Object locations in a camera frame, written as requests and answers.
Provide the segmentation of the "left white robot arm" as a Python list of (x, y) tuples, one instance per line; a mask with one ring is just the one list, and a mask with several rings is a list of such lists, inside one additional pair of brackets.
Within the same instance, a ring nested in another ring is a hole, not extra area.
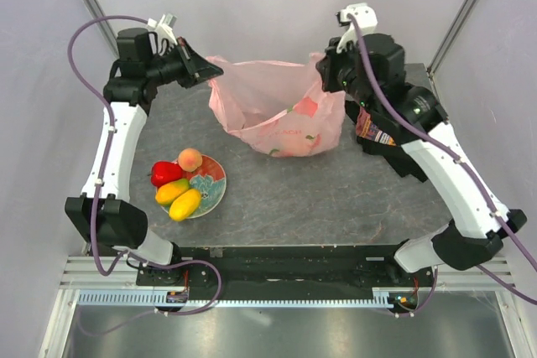
[(107, 246), (155, 266), (155, 276), (175, 285), (184, 265), (174, 243), (149, 229), (145, 212), (130, 204), (129, 181), (139, 135), (160, 86), (191, 88), (222, 75), (166, 23), (124, 29), (116, 38), (118, 58), (98, 97), (103, 124), (90, 174), (81, 193), (65, 202), (65, 213), (93, 251)]

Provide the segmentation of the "pink plastic bag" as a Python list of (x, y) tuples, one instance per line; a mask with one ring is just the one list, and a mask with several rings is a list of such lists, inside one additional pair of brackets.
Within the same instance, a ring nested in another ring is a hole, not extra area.
[(276, 60), (232, 63), (208, 60), (223, 70), (209, 81), (209, 107), (225, 132), (276, 158), (310, 157), (337, 147), (345, 118), (345, 94), (322, 90), (310, 55), (302, 65)]

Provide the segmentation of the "red apple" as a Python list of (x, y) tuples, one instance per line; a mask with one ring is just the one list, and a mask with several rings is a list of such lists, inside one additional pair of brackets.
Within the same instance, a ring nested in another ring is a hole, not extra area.
[(167, 183), (182, 179), (183, 169), (177, 164), (170, 161), (158, 161), (151, 169), (151, 184), (159, 188)]

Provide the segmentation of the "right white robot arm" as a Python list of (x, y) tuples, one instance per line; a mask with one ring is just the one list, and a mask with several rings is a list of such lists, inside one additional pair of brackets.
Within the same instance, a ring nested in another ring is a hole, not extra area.
[(370, 117), (374, 129), (357, 135), (365, 153), (380, 155), (405, 177), (429, 180), (451, 213), (438, 231), (403, 241), (384, 264), (393, 285), (404, 285), (422, 268), (446, 264), (463, 271), (490, 261), (503, 239), (526, 223), (522, 210), (509, 209), (475, 173), (461, 149), (446, 111), (426, 87), (406, 80), (404, 48), (387, 34), (363, 38), (378, 81), (376, 93), (355, 42), (330, 39), (316, 65), (324, 91), (344, 91), (347, 115)]

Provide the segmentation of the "peach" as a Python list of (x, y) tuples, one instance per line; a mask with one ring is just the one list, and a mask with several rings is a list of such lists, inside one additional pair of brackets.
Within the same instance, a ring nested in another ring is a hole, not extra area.
[(203, 156), (194, 148), (186, 148), (180, 152), (176, 162), (185, 172), (191, 173), (202, 165)]

